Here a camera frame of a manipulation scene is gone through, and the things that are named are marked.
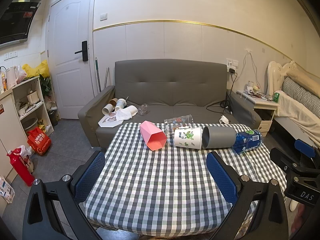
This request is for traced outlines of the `grey plastic cup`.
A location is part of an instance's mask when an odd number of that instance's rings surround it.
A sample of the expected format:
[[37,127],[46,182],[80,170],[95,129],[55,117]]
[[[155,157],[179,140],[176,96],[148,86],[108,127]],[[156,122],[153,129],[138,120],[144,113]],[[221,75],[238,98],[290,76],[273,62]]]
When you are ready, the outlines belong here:
[[206,126],[202,133],[205,149],[230,148],[236,140],[236,131],[232,127]]

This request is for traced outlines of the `black range hood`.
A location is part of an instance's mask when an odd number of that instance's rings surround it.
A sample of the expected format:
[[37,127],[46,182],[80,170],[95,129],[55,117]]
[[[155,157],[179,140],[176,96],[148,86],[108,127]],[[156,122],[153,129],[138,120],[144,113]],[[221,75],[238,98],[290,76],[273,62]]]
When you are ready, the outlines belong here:
[[41,3],[33,1],[12,2],[1,16],[1,48],[28,40],[29,30]]

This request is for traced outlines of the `white shelf unit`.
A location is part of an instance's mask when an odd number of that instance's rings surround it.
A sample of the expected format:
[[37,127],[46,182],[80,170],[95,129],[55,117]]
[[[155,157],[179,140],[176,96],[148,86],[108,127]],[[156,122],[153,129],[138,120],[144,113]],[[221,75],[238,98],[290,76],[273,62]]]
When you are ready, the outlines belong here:
[[12,88],[12,92],[16,112],[24,132],[28,134],[37,126],[46,135],[51,135],[54,129],[42,95],[40,77],[22,81]]

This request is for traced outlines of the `white tissue on sofa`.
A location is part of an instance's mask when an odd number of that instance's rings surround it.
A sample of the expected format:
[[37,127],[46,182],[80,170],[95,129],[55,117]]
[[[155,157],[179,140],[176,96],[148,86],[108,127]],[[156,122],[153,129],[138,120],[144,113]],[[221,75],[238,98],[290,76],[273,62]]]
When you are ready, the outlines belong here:
[[116,112],[117,121],[125,121],[132,118],[132,114],[128,108],[118,109]]

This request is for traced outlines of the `blue plastic packaged cup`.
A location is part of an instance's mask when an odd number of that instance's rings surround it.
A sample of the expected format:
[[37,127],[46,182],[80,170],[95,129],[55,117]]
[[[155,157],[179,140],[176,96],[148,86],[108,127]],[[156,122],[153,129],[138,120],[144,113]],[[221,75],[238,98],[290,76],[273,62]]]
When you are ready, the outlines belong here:
[[236,134],[232,149],[235,153],[241,154],[259,148],[262,143],[263,136],[259,130],[248,130]]

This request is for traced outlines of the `bed with white headboard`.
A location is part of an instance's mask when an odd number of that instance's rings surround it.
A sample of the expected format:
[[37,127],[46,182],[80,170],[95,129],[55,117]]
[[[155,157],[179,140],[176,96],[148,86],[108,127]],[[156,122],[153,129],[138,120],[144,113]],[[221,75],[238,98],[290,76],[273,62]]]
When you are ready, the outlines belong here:
[[291,61],[267,67],[267,94],[279,94],[276,120],[290,134],[306,136],[319,147],[319,83]]

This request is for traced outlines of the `yellow plastic bag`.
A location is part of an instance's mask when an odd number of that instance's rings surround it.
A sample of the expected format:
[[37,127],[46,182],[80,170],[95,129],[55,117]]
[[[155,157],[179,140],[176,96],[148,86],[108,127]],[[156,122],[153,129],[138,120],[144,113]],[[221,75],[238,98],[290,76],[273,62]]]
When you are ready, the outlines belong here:
[[37,67],[33,68],[28,64],[24,64],[22,69],[26,72],[27,78],[42,76],[43,78],[50,77],[49,67],[47,60],[42,61]]

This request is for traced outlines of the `pink faceted cup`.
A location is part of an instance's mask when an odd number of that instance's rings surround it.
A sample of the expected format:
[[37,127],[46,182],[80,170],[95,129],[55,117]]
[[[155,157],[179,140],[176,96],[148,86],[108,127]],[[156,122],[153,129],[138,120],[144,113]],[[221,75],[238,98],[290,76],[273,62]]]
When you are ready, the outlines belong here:
[[163,148],[167,142],[165,133],[152,122],[144,121],[141,123],[140,133],[146,146],[152,151]]

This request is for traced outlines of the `white paper cup on sofa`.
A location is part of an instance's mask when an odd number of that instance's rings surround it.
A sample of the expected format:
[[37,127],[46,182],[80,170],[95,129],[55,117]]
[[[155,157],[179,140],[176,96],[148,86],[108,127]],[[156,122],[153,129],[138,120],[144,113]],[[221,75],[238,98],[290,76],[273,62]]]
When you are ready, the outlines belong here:
[[114,105],[108,103],[106,106],[103,107],[102,113],[103,115],[109,115],[114,110]]

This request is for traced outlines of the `printed paper cup on sofa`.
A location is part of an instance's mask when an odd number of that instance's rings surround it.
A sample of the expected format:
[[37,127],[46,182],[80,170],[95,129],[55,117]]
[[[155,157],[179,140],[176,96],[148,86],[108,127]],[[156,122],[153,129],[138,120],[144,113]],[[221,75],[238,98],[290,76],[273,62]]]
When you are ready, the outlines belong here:
[[127,105],[127,102],[125,99],[118,99],[114,110],[117,112],[120,109],[124,109],[126,105]]

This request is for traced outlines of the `grey sofa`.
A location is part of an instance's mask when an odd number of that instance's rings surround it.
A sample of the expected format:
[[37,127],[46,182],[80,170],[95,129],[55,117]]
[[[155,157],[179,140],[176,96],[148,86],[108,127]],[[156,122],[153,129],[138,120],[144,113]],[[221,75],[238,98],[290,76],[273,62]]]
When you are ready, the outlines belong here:
[[177,60],[141,59],[117,61],[115,84],[100,92],[78,113],[92,147],[108,148],[118,127],[102,128],[102,109],[110,100],[125,99],[128,105],[148,105],[146,115],[136,114],[129,123],[145,120],[163,123],[192,115],[196,124],[217,124],[224,115],[231,124],[257,129],[261,117],[240,96],[227,89],[224,64]]

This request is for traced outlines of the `white frog paper cup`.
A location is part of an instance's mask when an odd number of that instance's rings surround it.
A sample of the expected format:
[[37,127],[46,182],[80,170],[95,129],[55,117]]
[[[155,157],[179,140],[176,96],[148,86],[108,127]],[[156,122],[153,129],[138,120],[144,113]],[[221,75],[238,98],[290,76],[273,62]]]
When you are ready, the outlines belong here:
[[200,150],[202,147],[202,128],[181,128],[174,133],[174,146]]

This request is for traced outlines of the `wall power socket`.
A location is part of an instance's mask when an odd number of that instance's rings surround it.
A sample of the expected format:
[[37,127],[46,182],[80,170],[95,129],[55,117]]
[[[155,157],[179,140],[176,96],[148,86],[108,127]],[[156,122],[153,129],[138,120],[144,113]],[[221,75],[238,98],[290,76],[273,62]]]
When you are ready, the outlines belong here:
[[233,59],[226,59],[226,67],[227,67],[227,72],[233,73],[236,72],[238,69],[239,61],[233,60]]

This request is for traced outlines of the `pink electric kettle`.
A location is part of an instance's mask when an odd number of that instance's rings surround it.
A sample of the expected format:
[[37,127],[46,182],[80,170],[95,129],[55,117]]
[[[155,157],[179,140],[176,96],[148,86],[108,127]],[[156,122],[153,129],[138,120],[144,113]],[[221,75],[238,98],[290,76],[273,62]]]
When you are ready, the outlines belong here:
[[12,66],[6,70],[7,88],[10,89],[18,84],[20,78],[18,66]]

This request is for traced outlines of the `white door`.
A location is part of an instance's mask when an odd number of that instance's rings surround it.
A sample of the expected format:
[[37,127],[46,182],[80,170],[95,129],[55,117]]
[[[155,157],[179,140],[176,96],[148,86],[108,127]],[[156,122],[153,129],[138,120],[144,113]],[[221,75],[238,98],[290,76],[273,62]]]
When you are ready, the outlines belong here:
[[59,115],[77,119],[78,112],[94,97],[91,68],[82,61],[81,42],[89,38],[90,0],[60,0],[50,7],[48,66]]

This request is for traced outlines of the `green soda can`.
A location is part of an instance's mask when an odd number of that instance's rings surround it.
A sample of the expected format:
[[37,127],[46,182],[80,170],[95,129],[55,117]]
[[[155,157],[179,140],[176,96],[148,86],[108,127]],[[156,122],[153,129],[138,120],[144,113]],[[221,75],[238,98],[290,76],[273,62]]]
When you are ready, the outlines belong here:
[[272,96],[273,101],[276,102],[276,103],[278,103],[278,101],[279,101],[279,96],[280,96],[280,94],[279,94],[278,92],[274,92],[274,94],[273,94],[273,96]]

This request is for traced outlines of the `white charger on sofa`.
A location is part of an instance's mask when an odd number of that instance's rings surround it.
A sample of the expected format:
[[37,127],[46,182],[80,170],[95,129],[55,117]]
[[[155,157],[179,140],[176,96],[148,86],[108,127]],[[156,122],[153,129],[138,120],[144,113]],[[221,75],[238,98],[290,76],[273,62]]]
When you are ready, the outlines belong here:
[[229,124],[229,120],[224,115],[222,115],[221,118],[219,119],[219,123],[220,124]]

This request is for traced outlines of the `white bedside table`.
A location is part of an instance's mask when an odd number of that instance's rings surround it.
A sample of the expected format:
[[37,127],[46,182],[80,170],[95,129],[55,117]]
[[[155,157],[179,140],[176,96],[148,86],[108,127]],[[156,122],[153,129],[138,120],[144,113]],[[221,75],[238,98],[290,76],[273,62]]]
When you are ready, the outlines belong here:
[[250,105],[261,117],[261,122],[258,129],[263,137],[266,137],[272,125],[274,114],[279,104],[273,101],[267,101],[261,98],[253,97],[248,95],[244,90],[237,90],[236,94],[238,94],[240,98],[243,98],[244,102]]

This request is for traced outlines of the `red shopping bag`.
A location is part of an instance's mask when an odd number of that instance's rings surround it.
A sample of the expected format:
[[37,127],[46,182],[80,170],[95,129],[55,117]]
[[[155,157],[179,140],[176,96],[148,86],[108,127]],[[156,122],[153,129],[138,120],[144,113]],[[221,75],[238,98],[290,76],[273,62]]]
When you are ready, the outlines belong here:
[[38,127],[35,127],[27,134],[27,142],[30,147],[39,155],[46,154],[52,144],[51,139]]

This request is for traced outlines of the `checkered tablecloth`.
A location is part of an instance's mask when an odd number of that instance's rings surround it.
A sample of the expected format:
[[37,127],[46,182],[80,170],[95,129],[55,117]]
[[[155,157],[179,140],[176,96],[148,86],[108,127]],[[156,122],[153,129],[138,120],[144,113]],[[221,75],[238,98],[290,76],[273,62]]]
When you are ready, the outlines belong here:
[[215,230],[232,208],[207,170],[208,150],[166,145],[151,151],[138,123],[119,127],[86,199],[88,219],[157,237]]

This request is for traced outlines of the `clear plastic cup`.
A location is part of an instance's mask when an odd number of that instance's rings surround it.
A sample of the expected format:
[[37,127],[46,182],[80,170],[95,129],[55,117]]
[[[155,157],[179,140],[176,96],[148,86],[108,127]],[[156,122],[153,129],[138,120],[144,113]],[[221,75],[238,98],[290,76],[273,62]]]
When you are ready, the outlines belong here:
[[174,134],[176,129],[193,127],[194,120],[192,115],[183,115],[171,119],[164,120],[164,128],[166,134]]

